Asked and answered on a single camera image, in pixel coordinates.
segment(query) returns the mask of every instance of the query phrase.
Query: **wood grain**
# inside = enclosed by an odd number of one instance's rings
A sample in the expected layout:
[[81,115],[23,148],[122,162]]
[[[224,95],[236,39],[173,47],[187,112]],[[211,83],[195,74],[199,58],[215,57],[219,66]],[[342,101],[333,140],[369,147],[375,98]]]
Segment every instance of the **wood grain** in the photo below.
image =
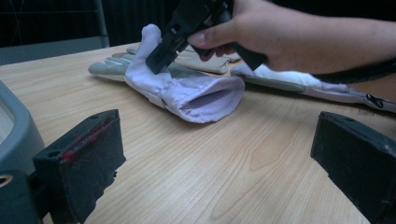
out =
[[349,116],[395,138],[394,115],[248,85],[227,118],[188,123],[88,73],[125,49],[0,66],[46,145],[92,114],[120,111],[127,162],[87,223],[368,223],[309,156],[318,115]]

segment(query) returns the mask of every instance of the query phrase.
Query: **gray plastic part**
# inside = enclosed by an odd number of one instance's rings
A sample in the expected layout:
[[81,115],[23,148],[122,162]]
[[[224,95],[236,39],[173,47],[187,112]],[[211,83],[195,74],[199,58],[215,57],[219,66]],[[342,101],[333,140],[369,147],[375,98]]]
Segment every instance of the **gray plastic part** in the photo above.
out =
[[44,141],[28,109],[1,81],[0,107],[14,123],[0,144],[0,171],[20,170],[29,175],[35,170],[32,158],[44,149]]

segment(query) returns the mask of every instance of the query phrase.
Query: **white fabric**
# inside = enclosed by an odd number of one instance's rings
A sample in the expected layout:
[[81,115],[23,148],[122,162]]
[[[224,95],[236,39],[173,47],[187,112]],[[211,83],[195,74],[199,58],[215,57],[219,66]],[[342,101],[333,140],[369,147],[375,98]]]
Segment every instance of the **white fabric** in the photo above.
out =
[[155,105],[190,122],[217,121],[236,109],[245,88],[240,77],[172,78],[167,68],[154,75],[146,65],[146,58],[160,41],[161,31],[157,26],[143,28],[142,42],[125,74],[126,83]]
[[246,82],[281,90],[296,91],[298,93],[349,104],[364,104],[378,110],[396,113],[396,104],[376,98],[373,95],[357,91],[345,84],[331,84],[322,82],[307,73],[300,72],[275,72],[265,65],[251,71],[246,64],[233,68],[232,75],[241,77]]
[[[134,43],[126,50],[130,54],[136,54],[139,48],[139,43]],[[217,57],[216,55],[210,58],[207,62],[203,62],[198,53],[191,46],[178,53],[174,63],[177,65],[185,66],[194,70],[212,73],[212,74],[225,74],[229,71],[229,63],[236,63],[240,60],[237,53]]]

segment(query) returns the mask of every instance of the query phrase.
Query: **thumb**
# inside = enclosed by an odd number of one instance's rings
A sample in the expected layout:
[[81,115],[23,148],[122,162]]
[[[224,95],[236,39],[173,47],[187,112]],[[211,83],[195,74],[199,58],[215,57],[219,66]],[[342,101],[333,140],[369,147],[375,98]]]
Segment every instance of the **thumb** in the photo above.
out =
[[233,22],[227,21],[190,35],[189,44],[198,49],[213,49],[235,41]]
[[142,29],[142,41],[137,49],[135,60],[146,60],[150,53],[161,42],[161,30],[154,24],[149,24]]

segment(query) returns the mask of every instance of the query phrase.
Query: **white glove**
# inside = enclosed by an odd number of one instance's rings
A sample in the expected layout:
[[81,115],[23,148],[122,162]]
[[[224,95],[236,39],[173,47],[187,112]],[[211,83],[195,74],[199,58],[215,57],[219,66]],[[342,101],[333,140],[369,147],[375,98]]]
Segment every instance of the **white glove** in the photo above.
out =
[[146,58],[160,41],[157,26],[143,28],[142,42],[125,74],[126,83],[155,105],[190,122],[217,121],[236,109],[245,88],[240,77],[209,77],[198,72],[183,77],[167,68],[154,75]]
[[241,77],[246,82],[265,87],[283,91],[295,91],[329,101],[364,104],[374,109],[396,113],[396,104],[391,101],[376,98],[344,84],[322,82],[307,73],[293,71],[275,72],[265,65],[261,65],[255,71],[251,71],[246,64],[241,64],[231,70],[231,75]]

